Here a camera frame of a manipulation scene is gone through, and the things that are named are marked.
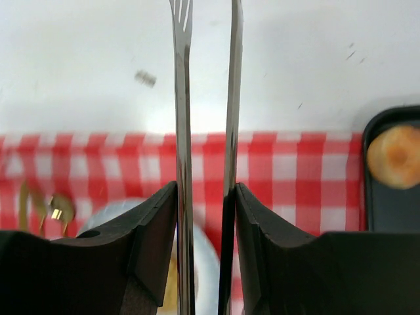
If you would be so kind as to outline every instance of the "metal utensil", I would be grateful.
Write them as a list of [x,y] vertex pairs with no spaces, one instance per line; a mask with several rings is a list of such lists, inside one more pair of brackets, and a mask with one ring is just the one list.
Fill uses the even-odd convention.
[[224,156],[224,187],[222,216],[222,251],[220,255],[219,315],[230,314],[232,261],[234,251],[236,156],[242,70],[243,13],[241,0],[232,0],[232,29],[226,119],[226,151]]
[[194,240],[192,230],[192,174],[190,126],[190,47],[192,0],[169,0],[172,8],[175,55],[178,184],[178,311],[193,315]]

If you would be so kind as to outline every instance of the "bread roll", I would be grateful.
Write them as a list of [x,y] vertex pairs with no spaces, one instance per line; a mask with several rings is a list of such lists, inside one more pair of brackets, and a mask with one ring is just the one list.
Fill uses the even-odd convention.
[[380,134],[367,149],[367,166],[379,182],[397,189],[420,183],[420,129],[393,127]]

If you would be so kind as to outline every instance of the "gray mark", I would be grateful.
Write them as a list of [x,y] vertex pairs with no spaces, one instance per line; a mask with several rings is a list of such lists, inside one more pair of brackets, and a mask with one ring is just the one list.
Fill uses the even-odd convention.
[[346,58],[346,60],[348,60],[348,59],[352,58],[352,56],[354,55],[354,53],[355,53],[355,52],[356,52],[356,51],[352,52],[352,53],[350,54],[350,56],[348,56],[348,57]]
[[140,70],[134,76],[134,79],[141,84],[145,84],[149,87],[154,87],[156,84],[156,77],[144,70]]

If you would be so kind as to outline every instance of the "red and white checkered cloth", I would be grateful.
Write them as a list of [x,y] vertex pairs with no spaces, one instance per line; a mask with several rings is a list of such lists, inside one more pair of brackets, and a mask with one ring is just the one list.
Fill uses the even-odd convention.
[[[337,133],[249,133],[240,135],[238,182],[268,208],[303,230],[363,228],[361,136]],[[175,173],[175,136],[57,134],[0,136],[0,228],[18,227],[23,180],[46,195],[72,198],[74,236],[84,222],[112,200],[148,197]],[[194,221],[220,253],[224,135],[192,137]],[[29,209],[30,228],[38,221]],[[47,238],[60,226],[47,219]],[[238,249],[234,255],[232,313],[243,307]]]

